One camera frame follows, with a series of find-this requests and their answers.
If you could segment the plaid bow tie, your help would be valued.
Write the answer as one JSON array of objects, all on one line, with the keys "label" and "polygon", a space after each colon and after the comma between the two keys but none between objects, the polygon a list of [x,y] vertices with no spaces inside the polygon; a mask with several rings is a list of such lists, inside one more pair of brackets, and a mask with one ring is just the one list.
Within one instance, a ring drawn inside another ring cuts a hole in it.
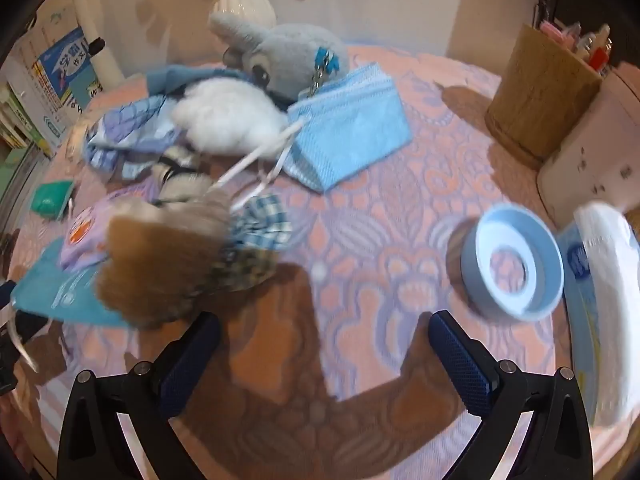
[{"label": "plaid bow tie", "polygon": [[291,235],[292,224],[279,196],[252,197],[232,216],[228,242],[210,277],[213,289],[239,292],[269,280]]}]

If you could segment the grey plush elephant toy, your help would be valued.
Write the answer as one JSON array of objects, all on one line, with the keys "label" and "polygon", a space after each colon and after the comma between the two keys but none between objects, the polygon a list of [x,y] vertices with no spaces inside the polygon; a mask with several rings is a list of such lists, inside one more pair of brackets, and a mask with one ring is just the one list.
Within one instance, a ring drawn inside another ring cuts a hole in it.
[{"label": "grey plush elephant toy", "polygon": [[214,11],[209,30],[227,46],[225,66],[242,70],[280,107],[350,70],[344,42],[333,32],[311,24],[282,24],[267,28],[230,12]]}]

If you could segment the blue white box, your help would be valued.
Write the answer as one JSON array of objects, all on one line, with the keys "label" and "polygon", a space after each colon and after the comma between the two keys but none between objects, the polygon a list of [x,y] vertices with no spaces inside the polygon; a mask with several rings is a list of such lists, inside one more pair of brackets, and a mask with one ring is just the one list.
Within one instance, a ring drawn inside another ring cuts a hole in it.
[{"label": "blue white box", "polygon": [[66,128],[77,122],[92,99],[103,91],[79,26],[44,50],[32,70],[43,76],[46,96]]}]

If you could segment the light blue tape roll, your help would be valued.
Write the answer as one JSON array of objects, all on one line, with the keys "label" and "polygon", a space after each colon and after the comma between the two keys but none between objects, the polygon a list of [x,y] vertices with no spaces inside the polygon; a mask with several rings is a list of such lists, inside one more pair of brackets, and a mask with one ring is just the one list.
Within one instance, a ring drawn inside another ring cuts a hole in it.
[{"label": "light blue tape roll", "polygon": [[466,234],[461,274],[474,308],[498,324],[548,318],[564,288],[561,253],[548,226],[509,203],[490,208]]}]

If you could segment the white tissue pack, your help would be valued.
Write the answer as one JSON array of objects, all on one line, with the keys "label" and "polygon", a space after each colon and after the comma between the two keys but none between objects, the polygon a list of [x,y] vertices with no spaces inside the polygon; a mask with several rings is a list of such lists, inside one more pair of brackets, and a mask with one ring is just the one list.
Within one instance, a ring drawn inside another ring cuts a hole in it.
[{"label": "white tissue pack", "polygon": [[556,240],[588,422],[612,427],[639,406],[639,244],[625,217],[603,202],[579,207]]}]

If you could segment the pink round container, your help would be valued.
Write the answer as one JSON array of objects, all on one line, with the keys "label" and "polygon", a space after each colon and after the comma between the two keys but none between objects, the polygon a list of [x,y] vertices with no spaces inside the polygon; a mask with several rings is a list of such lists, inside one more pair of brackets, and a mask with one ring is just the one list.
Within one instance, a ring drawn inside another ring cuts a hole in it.
[{"label": "pink round container", "polygon": [[639,69],[620,63],[537,176],[547,214],[559,228],[593,200],[626,214],[639,208]]}]

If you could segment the white ribbed vase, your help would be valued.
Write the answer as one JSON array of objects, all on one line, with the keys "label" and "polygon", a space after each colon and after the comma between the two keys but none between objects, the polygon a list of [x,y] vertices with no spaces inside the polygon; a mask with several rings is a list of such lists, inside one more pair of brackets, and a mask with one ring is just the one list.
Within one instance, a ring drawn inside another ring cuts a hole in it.
[{"label": "white ribbed vase", "polygon": [[269,0],[214,0],[212,11],[231,13],[265,28],[277,25],[276,11]]}]

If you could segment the light blue face mask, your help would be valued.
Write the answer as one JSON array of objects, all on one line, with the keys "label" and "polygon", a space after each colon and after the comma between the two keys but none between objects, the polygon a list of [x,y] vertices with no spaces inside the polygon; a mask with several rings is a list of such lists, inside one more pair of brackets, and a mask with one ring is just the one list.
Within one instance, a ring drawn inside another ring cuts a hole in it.
[{"label": "light blue face mask", "polygon": [[324,84],[288,108],[301,120],[285,173],[317,193],[407,145],[412,134],[400,95],[390,75],[376,63]]}]

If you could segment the pink patterned tablecloth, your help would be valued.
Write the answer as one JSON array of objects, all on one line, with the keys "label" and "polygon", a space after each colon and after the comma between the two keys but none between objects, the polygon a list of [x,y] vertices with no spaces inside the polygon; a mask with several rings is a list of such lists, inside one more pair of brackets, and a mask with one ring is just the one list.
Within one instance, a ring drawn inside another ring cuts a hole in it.
[{"label": "pink patterned tablecloth", "polygon": [[396,82],[409,145],[317,195],[274,187],[293,227],[268,283],[209,298],[224,324],[176,434],[211,479],[438,479],[469,442],[465,413],[425,335],[449,310],[499,359],[551,373],[570,362],[563,310],[492,325],[465,301],[468,223],[510,200],[543,214],[536,176],[491,139],[500,79],[431,54],[356,47]]}]

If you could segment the purple fox wipes pack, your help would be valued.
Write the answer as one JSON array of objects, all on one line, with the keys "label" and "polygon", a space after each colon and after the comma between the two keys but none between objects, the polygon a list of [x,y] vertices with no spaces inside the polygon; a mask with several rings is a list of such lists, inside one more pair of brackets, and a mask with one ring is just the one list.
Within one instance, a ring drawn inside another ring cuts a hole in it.
[{"label": "purple fox wipes pack", "polygon": [[75,217],[63,236],[63,245],[58,258],[58,266],[63,271],[80,271],[100,263],[107,257],[106,231],[116,200],[130,196],[145,200],[148,191],[143,184],[122,188],[104,196]]}]

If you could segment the teal mask package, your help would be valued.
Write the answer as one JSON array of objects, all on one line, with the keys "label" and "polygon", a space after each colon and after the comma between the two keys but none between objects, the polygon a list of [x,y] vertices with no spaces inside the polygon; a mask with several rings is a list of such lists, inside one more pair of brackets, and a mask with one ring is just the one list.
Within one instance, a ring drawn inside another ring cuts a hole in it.
[{"label": "teal mask package", "polygon": [[63,239],[59,237],[43,249],[14,287],[13,307],[65,323],[128,327],[117,312],[96,298],[94,281],[102,264],[73,272],[62,270],[58,266],[62,246]]}]

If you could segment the blue patterned cloth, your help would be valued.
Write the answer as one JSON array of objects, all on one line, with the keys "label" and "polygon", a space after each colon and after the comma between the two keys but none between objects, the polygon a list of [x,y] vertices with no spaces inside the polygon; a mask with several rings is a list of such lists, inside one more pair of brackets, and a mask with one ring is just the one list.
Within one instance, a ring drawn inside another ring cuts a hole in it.
[{"label": "blue patterned cloth", "polygon": [[171,120],[176,104],[167,96],[150,96],[108,110],[85,133],[84,162],[104,180],[143,177],[180,139]]}]

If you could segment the white fluffy plush toy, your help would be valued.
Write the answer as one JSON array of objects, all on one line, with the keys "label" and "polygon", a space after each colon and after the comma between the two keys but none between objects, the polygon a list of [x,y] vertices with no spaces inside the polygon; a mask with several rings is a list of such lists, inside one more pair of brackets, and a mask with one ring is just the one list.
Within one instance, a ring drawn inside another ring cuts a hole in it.
[{"label": "white fluffy plush toy", "polygon": [[241,156],[264,146],[266,159],[283,150],[280,133],[288,126],[262,90],[246,81],[212,78],[192,84],[171,111],[171,120],[195,151]]}]

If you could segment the brown fluffy plush toy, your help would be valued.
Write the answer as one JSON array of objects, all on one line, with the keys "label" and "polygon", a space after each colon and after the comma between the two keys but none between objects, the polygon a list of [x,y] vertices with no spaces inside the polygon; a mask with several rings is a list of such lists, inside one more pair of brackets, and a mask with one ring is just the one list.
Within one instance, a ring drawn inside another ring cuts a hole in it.
[{"label": "brown fluffy plush toy", "polygon": [[219,188],[185,203],[114,203],[94,290],[128,324],[152,328],[189,315],[230,233],[230,198]]}]

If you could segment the small green pouch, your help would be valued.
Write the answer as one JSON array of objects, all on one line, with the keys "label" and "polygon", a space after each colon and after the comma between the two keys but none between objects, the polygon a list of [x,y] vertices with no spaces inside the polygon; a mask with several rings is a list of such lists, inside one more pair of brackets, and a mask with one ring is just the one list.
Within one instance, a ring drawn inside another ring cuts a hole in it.
[{"label": "small green pouch", "polygon": [[40,184],[32,196],[30,211],[43,219],[58,221],[66,211],[74,189],[75,182],[73,180],[58,180]]}]

